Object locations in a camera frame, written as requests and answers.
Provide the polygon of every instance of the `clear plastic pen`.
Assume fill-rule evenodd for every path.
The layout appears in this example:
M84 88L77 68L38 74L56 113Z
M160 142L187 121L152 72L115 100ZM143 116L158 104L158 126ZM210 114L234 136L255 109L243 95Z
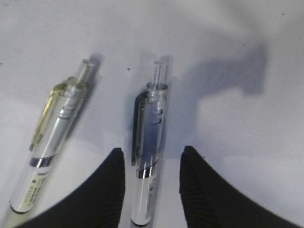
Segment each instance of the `clear plastic pen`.
M162 127L168 86L164 83L165 64L155 62L155 73L146 90L135 101L132 165L136 165L137 190L131 219L138 226L151 220L157 181Z
M90 87L86 81L93 66L89 60L83 60L75 77L70 77L51 91L29 147L31 158L10 199L14 213L26 213L34 206L37 195L53 168L54 157L60 151Z

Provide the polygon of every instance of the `pen cap end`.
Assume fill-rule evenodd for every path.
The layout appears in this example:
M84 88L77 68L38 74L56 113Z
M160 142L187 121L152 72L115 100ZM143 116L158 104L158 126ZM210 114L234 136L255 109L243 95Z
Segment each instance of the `pen cap end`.
M78 79L79 82L86 82L88 77L90 76L90 73L94 67L94 64L88 60L84 59L82 60L76 78Z
M166 64L161 61L155 61L154 67L155 67L155 71L154 71L154 78L152 84L155 86L164 84Z

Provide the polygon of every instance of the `pen barrel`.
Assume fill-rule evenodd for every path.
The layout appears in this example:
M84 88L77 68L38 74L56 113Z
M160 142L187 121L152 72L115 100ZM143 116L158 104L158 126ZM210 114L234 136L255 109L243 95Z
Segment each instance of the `pen barrel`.
M147 90L141 110L138 171L143 171L155 165L158 161L165 111L166 88L163 90Z
M38 136L33 147L33 157L43 158L58 153L62 142L84 100L86 90L62 91L54 97L56 105L50 110L48 127Z
M136 181L137 189L131 219L139 226L151 220L152 208L156 200L157 162L162 139L164 114L166 112L165 84L149 83L144 94L140 95L139 122L136 135Z
M30 211L37 199L50 170L52 169L51 158L31 159L22 175L11 197L11 207L17 214Z
M131 219L136 225L144 226L151 220L152 206L156 193L156 173L147 178L137 178L135 201Z

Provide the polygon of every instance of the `black curved object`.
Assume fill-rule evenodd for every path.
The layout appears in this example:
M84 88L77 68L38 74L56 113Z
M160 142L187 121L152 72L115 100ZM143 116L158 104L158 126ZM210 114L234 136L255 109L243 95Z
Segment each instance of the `black curved object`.
M232 187L192 146L185 147L180 162L188 228L299 228Z
M115 148L74 192L18 228L117 228L124 191L124 156Z

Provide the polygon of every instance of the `transparent pen clip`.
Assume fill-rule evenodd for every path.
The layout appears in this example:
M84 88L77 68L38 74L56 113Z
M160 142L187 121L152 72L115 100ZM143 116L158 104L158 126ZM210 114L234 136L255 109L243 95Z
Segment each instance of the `transparent pen clip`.
M141 156L143 136L143 112L146 102L146 93L139 94L134 105L133 141L132 141L132 166L137 164Z
M65 91L66 86L67 86L66 84L59 84L59 85L55 86L53 88L53 90L51 91L50 97L42 112L41 118L40 118L38 126L36 128L36 132L34 134L32 142L30 144L30 147L29 147L30 151L33 151L34 148L41 142L41 140L44 136L44 133L48 128L49 120L51 118L53 110L56 107L58 97L62 91Z

